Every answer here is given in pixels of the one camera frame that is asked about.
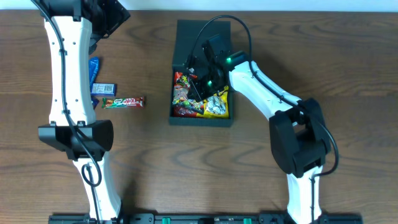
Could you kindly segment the black Haribo candy bag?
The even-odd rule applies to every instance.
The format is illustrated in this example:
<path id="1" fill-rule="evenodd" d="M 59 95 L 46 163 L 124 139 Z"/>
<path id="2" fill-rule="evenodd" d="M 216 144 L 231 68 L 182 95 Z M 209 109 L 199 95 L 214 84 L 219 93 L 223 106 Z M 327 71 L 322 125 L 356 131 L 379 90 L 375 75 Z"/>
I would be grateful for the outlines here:
<path id="1" fill-rule="evenodd" d="M 196 101 L 192 96 L 189 96 L 189 91 L 193 86 L 193 78 L 196 75 L 189 73 L 175 72 L 174 73 L 174 90 L 172 106 L 179 106 L 188 109 L 192 112 L 203 114 L 204 104 L 202 101 Z"/>

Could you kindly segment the yellow Hacks candy bag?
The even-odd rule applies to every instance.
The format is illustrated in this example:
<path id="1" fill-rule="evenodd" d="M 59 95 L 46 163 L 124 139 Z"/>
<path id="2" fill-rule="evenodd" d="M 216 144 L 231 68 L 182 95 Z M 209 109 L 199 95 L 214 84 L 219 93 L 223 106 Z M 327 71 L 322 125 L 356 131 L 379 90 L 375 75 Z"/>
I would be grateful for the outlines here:
<path id="1" fill-rule="evenodd" d="M 215 93 L 203 101 L 203 112 L 197 112 L 197 118 L 208 119 L 228 119 L 228 92 L 229 86 L 225 86 L 223 91 Z"/>

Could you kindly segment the red Hacks candy bag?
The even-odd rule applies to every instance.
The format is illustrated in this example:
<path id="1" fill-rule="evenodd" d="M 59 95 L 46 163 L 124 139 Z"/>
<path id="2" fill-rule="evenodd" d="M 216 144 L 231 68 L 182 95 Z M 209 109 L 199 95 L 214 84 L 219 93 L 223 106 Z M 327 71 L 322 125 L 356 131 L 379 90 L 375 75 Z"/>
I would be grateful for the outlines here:
<path id="1" fill-rule="evenodd" d="M 179 106 L 172 106 L 174 109 L 174 116 L 179 116 L 179 117 L 194 117 L 196 118 L 197 113 L 192 112 L 188 109 L 179 107 Z"/>

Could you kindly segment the black gift box with lid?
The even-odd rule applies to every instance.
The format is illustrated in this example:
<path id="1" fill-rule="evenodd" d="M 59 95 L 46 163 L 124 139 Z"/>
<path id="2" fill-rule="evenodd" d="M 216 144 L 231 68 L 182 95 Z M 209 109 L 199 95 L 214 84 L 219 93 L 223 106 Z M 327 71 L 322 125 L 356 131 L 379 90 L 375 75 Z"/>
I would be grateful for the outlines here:
<path id="1" fill-rule="evenodd" d="M 172 75 L 175 72 L 186 70 L 185 62 L 194 47 L 194 69 L 195 75 L 202 78 L 208 73 L 209 63 L 206 59 L 202 45 L 205 41 L 219 35 L 223 47 L 227 50 L 232 49 L 231 43 L 231 23 L 229 21 L 213 21 L 207 24 L 201 20 L 178 20 L 175 48 L 172 59 Z M 193 118 L 178 117 L 174 115 L 174 108 L 169 109 L 169 124 L 175 126 L 210 126 L 210 127 L 230 127 L 233 124 L 233 96 L 228 95 L 227 118 Z"/>

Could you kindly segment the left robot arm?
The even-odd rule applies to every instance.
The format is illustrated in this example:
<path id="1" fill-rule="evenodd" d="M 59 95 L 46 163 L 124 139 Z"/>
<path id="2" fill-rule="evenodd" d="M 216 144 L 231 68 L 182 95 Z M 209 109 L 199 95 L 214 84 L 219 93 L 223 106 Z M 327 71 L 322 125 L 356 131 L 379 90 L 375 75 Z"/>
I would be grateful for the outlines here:
<path id="1" fill-rule="evenodd" d="M 83 180 L 90 211 L 53 214 L 49 223 L 129 223 L 109 166 L 114 131 L 98 120 L 90 95 L 89 56 L 130 14 L 119 1 L 34 1 L 44 17 L 52 63 L 49 122 L 39 139 L 64 152 Z"/>

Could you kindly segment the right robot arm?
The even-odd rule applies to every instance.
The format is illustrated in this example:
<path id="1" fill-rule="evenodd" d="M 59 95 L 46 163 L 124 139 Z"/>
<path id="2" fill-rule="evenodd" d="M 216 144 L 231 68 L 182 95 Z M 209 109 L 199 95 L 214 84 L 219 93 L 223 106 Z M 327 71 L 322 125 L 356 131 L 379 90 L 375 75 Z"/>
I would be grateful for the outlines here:
<path id="1" fill-rule="evenodd" d="M 210 96 L 229 84 L 266 117 L 273 158 L 287 175 L 287 213 L 295 223 L 318 220 L 319 179 L 326 155 L 336 147 L 319 103 L 283 90 L 242 51 L 206 53 L 205 58 L 209 72 L 193 86 L 194 94 Z"/>

